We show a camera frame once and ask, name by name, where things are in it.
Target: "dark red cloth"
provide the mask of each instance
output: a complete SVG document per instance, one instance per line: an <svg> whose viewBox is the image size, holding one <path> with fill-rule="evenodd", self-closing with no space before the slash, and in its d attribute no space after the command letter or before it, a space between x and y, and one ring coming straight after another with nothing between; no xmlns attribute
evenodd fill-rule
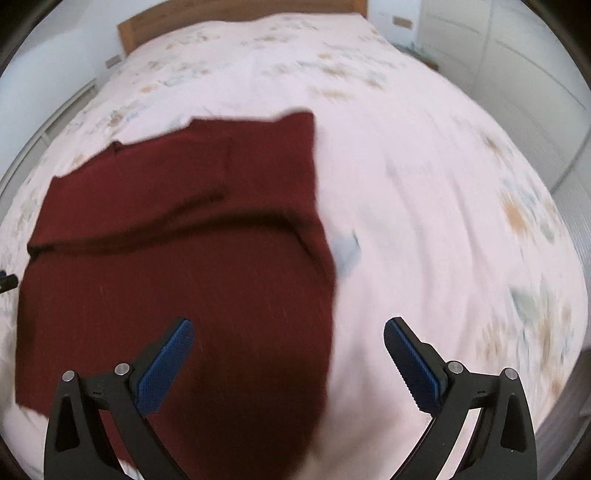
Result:
<svg viewBox="0 0 591 480"><path fill-rule="evenodd" d="M313 140L308 112L198 120L53 179L21 284L17 403L48 415L64 371L109 371L186 317L195 345L155 431L191 478L288 475L323 411L332 343Z"/></svg>

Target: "blue gripper pad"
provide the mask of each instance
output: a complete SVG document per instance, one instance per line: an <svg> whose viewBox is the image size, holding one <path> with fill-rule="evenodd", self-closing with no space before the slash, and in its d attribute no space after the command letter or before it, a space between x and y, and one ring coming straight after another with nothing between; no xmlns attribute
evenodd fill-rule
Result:
<svg viewBox="0 0 591 480"><path fill-rule="evenodd" d="M391 319L386 323L384 343L419 410L431 415L439 413L441 384L437 374L427 365L428 360L423 358L426 344L418 340L402 319Z"/></svg>
<svg viewBox="0 0 591 480"><path fill-rule="evenodd" d="M184 319L165 342L137 384L135 404L142 416L160 409L164 397L187 359L195 340L195 327Z"/></svg>

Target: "bed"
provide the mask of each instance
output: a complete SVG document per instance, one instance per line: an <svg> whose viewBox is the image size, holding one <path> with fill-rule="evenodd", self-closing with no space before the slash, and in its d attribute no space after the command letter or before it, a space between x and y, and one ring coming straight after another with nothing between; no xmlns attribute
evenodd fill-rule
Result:
<svg viewBox="0 0 591 480"><path fill-rule="evenodd" d="M387 319L402 316L471 371L517 369L535 428L587 325L582 268L537 174L486 112L389 45L359 15L365 9L170 0L129 19L119 26L126 63L52 143L0 225L0 266L21 276L50 179L113 141L156 137L195 117L311 110L317 208L338 284L329 406L302 480L389 478L426 427L383 347ZM27 474L42 478L47 420L11 394L17 304L17 291L0 297L0 433ZM463 433L441 478L468 440Z"/></svg>

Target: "white wall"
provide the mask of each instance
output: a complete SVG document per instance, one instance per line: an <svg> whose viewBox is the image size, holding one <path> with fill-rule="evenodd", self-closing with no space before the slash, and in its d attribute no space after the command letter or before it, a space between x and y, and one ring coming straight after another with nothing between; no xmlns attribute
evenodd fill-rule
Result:
<svg viewBox="0 0 591 480"><path fill-rule="evenodd" d="M43 123L95 76L82 39L66 31L17 54L0 77L0 176Z"/></svg>
<svg viewBox="0 0 591 480"><path fill-rule="evenodd" d="M484 52L492 1L423 1L418 43L437 61L439 72L468 94Z"/></svg>
<svg viewBox="0 0 591 480"><path fill-rule="evenodd" d="M117 25L163 0L63 0L0 77L0 177L43 123L84 85L104 85L124 58Z"/></svg>
<svg viewBox="0 0 591 480"><path fill-rule="evenodd" d="M393 17L402 17L413 22L412 30L399 27ZM421 17L421 0L369 0L368 20L391 43L409 47L417 37Z"/></svg>
<svg viewBox="0 0 591 480"><path fill-rule="evenodd" d="M79 21L79 28L99 87L117 70L117 67L107 70L105 61L115 55L125 57L117 25L163 1L90 0L90 5Z"/></svg>

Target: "metal screw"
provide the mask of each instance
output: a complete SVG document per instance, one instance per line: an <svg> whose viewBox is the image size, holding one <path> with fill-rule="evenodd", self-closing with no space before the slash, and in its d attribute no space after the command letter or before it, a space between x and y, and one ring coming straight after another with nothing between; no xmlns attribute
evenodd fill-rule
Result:
<svg viewBox="0 0 591 480"><path fill-rule="evenodd" d="M517 372L515 370L513 370L512 368L507 368L505 370L505 375L507 376L507 378L511 379L511 380L517 380Z"/></svg>
<svg viewBox="0 0 591 480"><path fill-rule="evenodd" d="M119 364L115 367L115 373L120 377L127 375L131 367L128 364Z"/></svg>
<svg viewBox="0 0 591 480"><path fill-rule="evenodd" d="M461 374L464 371L464 366L460 362L449 362L447 367L453 374Z"/></svg>
<svg viewBox="0 0 591 480"><path fill-rule="evenodd" d="M72 380L74 380L74 377L76 376L76 374L72 371L72 370L68 370L66 373L64 373L61 376L61 379L64 382L71 382Z"/></svg>

